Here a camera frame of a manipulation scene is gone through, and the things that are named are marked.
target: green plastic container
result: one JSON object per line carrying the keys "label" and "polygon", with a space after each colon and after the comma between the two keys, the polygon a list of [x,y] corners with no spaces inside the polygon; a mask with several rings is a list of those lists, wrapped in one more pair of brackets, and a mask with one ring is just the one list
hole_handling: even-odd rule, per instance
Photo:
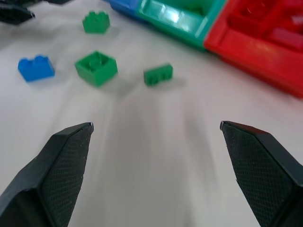
{"label": "green plastic container", "polygon": [[225,0],[141,0],[137,14],[159,30],[199,48]]}

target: blue plastic container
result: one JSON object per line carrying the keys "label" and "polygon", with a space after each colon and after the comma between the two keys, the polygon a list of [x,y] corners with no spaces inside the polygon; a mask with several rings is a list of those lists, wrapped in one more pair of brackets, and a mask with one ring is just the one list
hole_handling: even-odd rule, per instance
{"label": "blue plastic container", "polygon": [[135,19],[141,23],[146,22],[136,15],[138,4],[140,0],[106,0],[111,8],[125,16]]}

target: white table surface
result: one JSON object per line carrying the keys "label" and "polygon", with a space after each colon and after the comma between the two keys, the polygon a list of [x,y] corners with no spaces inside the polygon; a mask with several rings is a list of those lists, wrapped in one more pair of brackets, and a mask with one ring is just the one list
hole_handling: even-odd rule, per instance
{"label": "white table surface", "polygon": [[[221,120],[271,132],[301,163],[303,103],[209,53],[114,12],[99,0],[42,3],[36,19],[0,25],[0,193],[63,128],[93,122],[71,227],[258,227],[238,187]],[[106,35],[87,35],[90,10],[110,14]],[[100,89],[74,62],[94,50],[119,74]],[[50,57],[52,79],[26,83],[18,60]],[[143,70],[170,62],[173,81],[155,89]]]}

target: green lego brick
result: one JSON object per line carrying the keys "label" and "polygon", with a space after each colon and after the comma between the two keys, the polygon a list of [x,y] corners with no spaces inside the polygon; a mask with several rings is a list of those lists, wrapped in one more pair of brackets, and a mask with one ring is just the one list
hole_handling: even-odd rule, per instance
{"label": "green lego brick", "polygon": [[163,65],[144,72],[144,82],[147,86],[152,87],[160,82],[172,79],[173,67],[170,64]]}
{"label": "green lego brick", "polygon": [[110,26],[108,14],[90,12],[82,21],[86,33],[104,34]]}
{"label": "green lego brick", "polygon": [[97,87],[113,78],[118,73],[115,59],[98,51],[75,63],[78,75]]}

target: lego stud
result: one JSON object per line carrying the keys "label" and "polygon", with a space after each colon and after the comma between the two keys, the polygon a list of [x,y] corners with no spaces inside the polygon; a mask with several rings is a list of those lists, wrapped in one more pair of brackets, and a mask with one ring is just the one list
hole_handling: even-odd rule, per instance
{"label": "lego stud", "polygon": [[169,79],[170,79],[169,71],[163,72],[162,73],[162,80],[169,80]]}
{"label": "lego stud", "polygon": [[95,71],[102,67],[102,60],[101,59],[93,59],[89,62],[89,67],[92,71]]}
{"label": "lego stud", "polygon": [[88,17],[94,17],[96,16],[96,12],[90,11]]}
{"label": "lego stud", "polygon": [[35,63],[44,63],[47,62],[47,58],[42,55],[37,55],[34,59]]}
{"label": "lego stud", "polygon": [[23,68],[26,68],[26,67],[30,67],[30,65],[32,65],[33,62],[30,61],[29,59],[27,58],[22,58],[20,61],[19,61],[19,64],[18,64],[18,68],[19,69],[23,69]]}
{"label": "lego stud", "polygon": [[153,75],[153,77],[151,77],[150,79],[149,79],[149,84],[151,85],[151,86],[155,86],[155,85],[157,85],[159,83],[159,79],[157,78],[157,75]]}
{"label": "lego stud", "polygon": [[94,19],[96,21],[106,21],[108,18],[108,15],[105,12],[101,12],[99,14],[96,14],[96,17],[94,17]]}

